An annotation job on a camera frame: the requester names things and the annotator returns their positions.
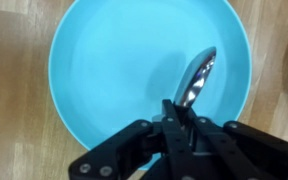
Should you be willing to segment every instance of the metal spoon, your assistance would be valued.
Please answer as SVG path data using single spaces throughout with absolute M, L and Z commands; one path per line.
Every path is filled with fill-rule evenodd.
M 201 92 L 216 58 L 216 48 L 198 54 L 187 67 L 175 96 L 175 105 L 191 107 Z

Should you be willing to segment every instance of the screw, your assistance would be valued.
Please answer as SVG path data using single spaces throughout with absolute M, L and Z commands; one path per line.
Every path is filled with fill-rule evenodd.
M 113 172 L 113 169 L 110 166 L 103 166 L 100 169 L 100 174 L 104 177 L 110 176 L 112 174 L 112 172 Z
M 230 124 L 231 128 L 237 128 L 237 125 L 235 123 Z
M 81 166 L 80 166 L 80 172 L 81 173 L 88 173 L 89 171 L 91 170 L 91 165 L 89 165 L 89 164 L 82 164 Z
M 173 118 L 167 118 L 168 122 L 173 122 L 174 119 Z
M 195 179 L 192 178 L 191 176 L 183 176 L 182 180 L 195 180 Z
M 147 126 L 147 122 L 142 122 L 141 126 L 146 127 Z
M 200 119 L 200 122 L 201 122 L 201 123 L 206 123 L 206 119 L 201 118 L 201 119 Z

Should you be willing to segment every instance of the wooden table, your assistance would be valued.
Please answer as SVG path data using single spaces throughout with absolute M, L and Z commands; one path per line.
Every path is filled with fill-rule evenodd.
M 67 179 L 85 152 L 59 119 L 47 79 L 54 31 L 72 2 L 0 0 L 0 180 Z M 288 140 L 288 0 L 230 2 L 253 54 L 240 121 Z

